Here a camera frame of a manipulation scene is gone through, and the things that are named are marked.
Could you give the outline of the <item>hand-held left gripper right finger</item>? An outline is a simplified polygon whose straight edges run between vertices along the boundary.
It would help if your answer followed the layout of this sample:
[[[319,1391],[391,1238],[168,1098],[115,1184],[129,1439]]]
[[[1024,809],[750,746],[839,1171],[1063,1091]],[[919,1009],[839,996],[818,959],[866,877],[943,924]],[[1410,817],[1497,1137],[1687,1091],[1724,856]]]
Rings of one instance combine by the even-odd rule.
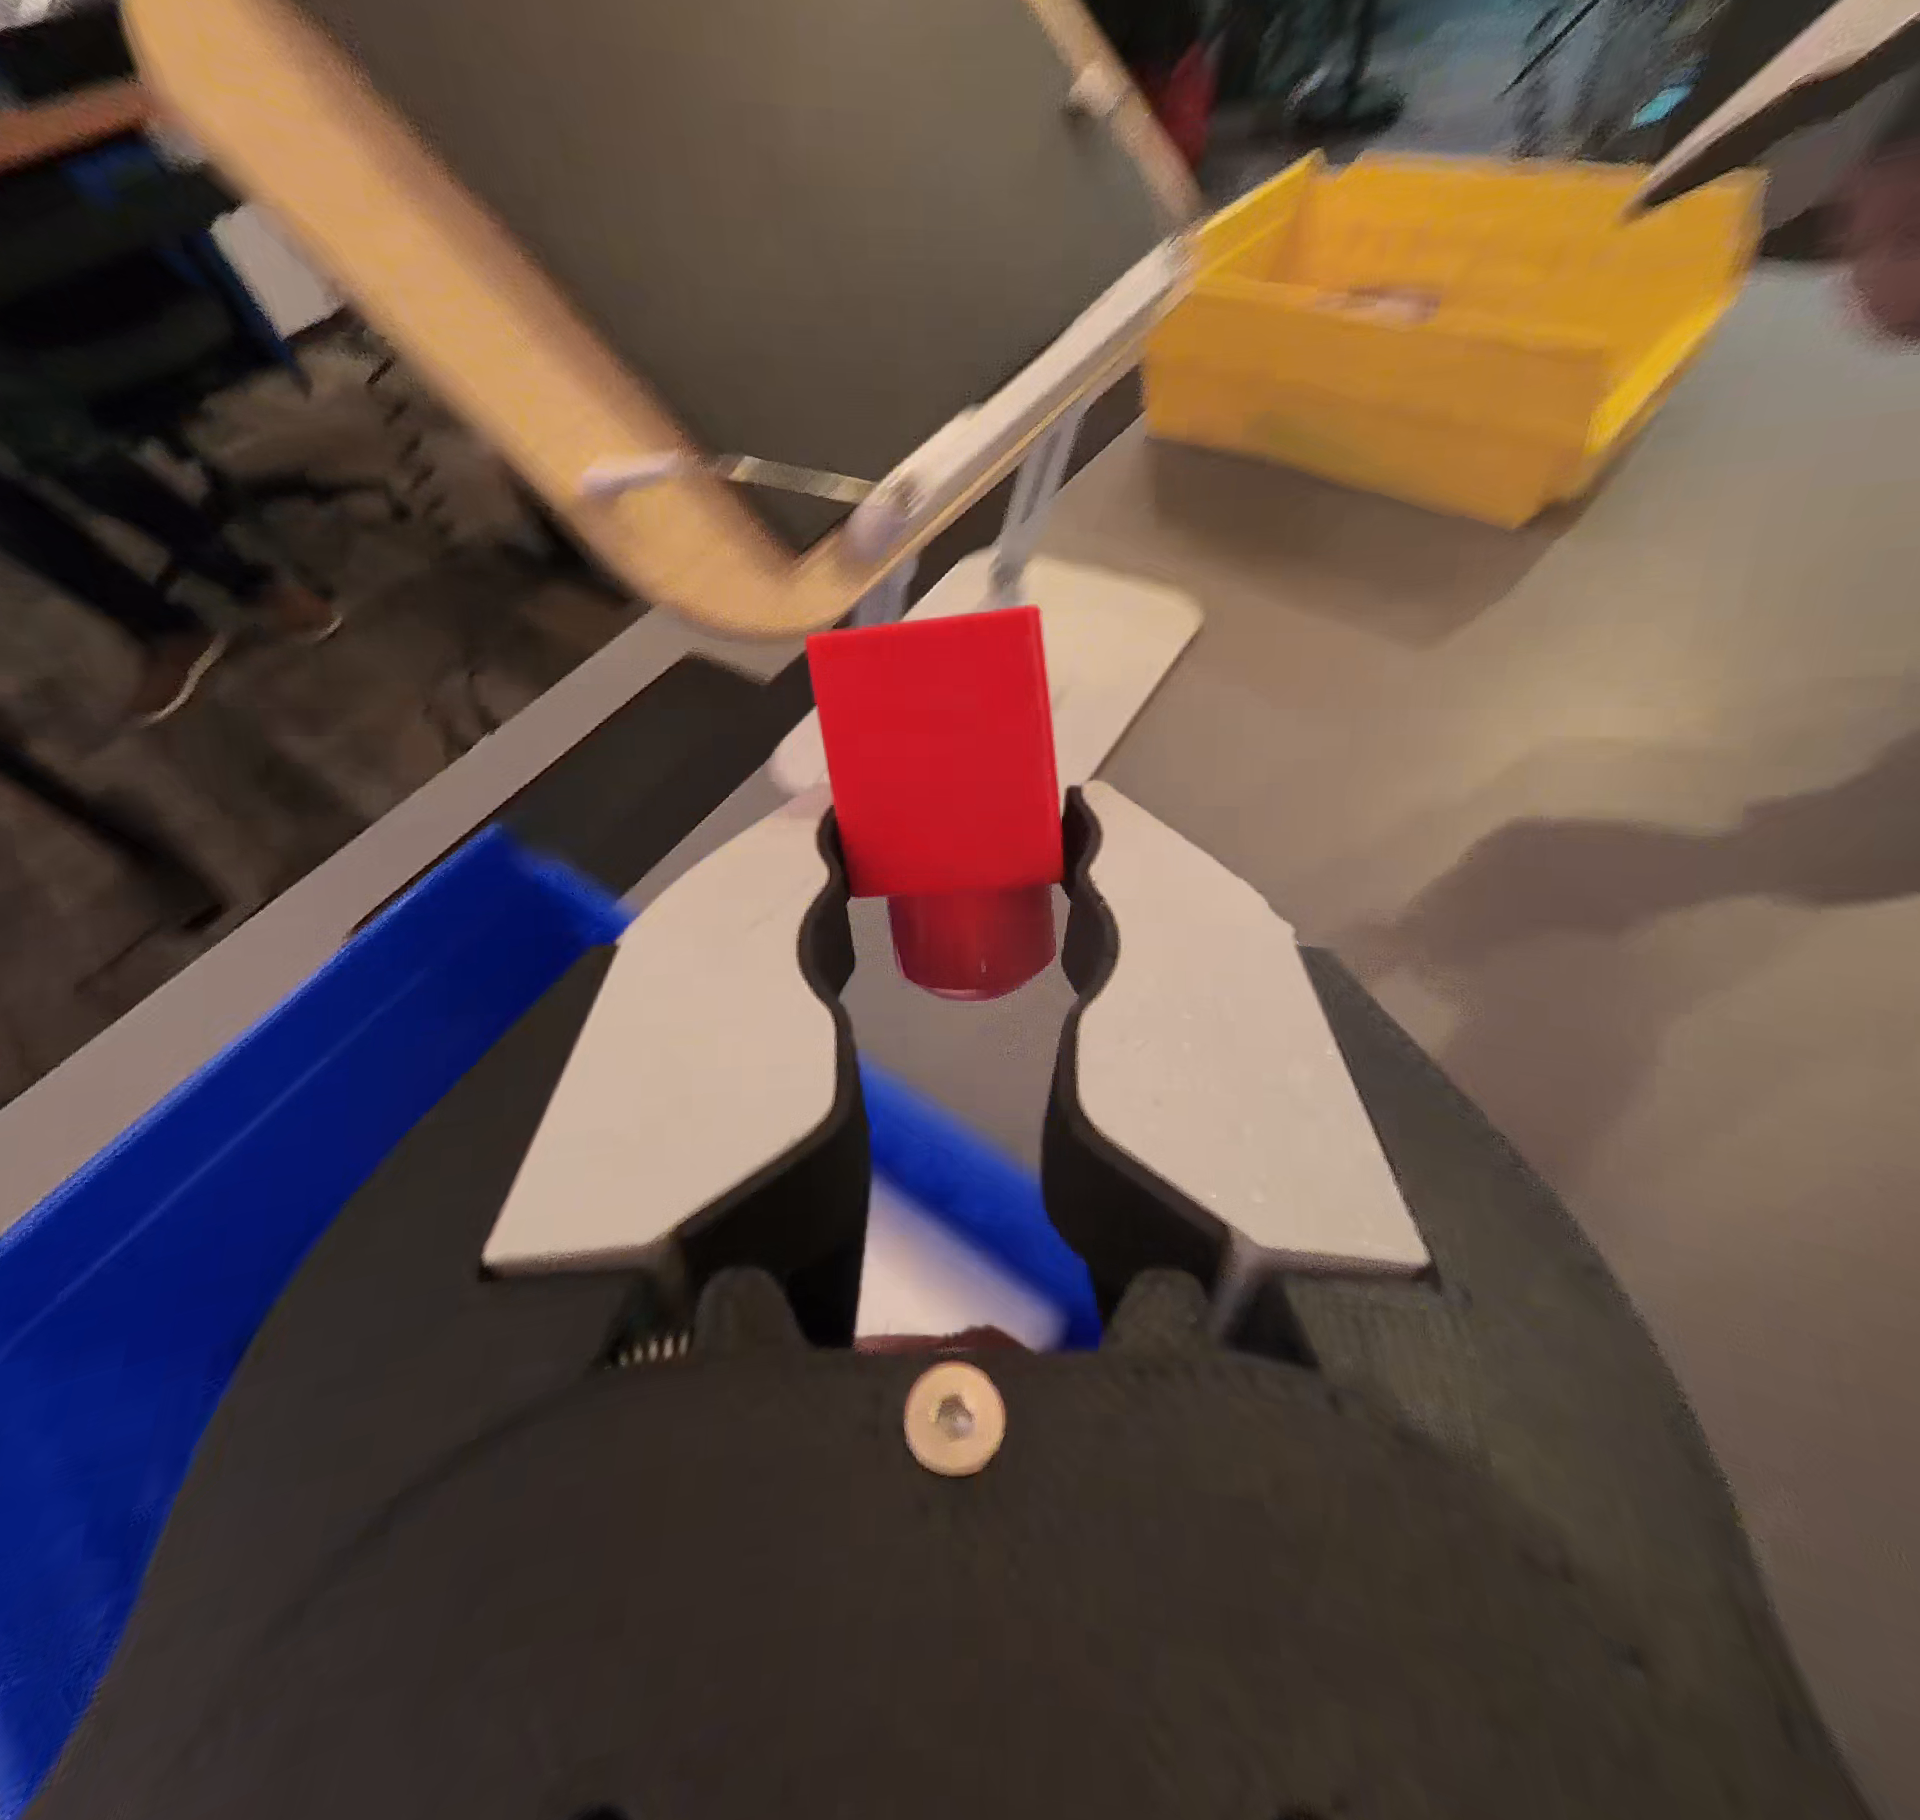
[[[1109,783],[1066,801],[1049,1221],[1104,1317],[1196,1278],[1232,1333],[1285,1278],[1415,1282],[1432,1252],[1295,928]]]

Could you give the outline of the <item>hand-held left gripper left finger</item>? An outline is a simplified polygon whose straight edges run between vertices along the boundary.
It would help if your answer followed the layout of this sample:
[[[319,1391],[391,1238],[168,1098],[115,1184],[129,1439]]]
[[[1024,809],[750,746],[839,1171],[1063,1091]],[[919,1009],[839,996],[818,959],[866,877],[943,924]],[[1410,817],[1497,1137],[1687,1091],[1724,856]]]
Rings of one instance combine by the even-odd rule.
[[[803,1333],[851,1336],[872,1206],[851,972],[829,796],[800,792],[612,945],[485,1269],[625,1272],[677,1307],[758,1269]]]

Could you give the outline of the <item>red toy block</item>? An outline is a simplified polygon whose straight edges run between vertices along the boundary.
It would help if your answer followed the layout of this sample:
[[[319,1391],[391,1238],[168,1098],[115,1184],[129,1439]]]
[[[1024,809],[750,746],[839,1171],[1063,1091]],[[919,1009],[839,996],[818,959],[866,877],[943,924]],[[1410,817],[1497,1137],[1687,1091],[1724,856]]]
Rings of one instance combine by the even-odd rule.
[[[805,643],[851,899],[909,984],[988,1002],[1055,956],[1066,877],[1043,618],[978,609]]]

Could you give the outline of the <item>blue plastic bin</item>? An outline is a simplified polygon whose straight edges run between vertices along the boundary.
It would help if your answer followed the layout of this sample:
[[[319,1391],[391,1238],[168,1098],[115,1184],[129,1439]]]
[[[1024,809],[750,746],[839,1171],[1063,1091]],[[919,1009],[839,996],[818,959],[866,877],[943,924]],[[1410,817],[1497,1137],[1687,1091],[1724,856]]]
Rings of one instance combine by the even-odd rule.
[[[488,1278],[614,950],[463,852],[6,1238],[6,1814],[1043,1812],[1115,1676],[1026,1492],[770,1269]]]

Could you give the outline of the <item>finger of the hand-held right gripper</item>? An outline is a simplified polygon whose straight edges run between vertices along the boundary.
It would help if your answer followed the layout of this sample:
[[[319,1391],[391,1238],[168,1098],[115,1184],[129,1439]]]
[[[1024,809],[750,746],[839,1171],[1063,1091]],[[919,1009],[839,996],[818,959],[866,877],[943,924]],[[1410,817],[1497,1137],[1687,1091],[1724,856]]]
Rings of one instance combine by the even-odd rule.
[[[1798,131],[1841,118],[1913,70],[1916,58],[1918,0],[1837,0],[1649,171],[1624,214],[1751,171]]]

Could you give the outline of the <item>yellow plastic bin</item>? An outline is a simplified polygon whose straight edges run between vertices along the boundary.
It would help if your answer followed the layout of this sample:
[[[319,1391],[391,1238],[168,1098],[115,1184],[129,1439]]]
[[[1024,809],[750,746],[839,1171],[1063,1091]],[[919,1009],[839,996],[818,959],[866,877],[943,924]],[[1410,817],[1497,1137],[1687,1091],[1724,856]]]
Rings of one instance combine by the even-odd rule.
[[[1765,175],[1306,155],[1216,211],[1144,350],[1162,443],[1504,530],[1582,499],[1758,260]]]

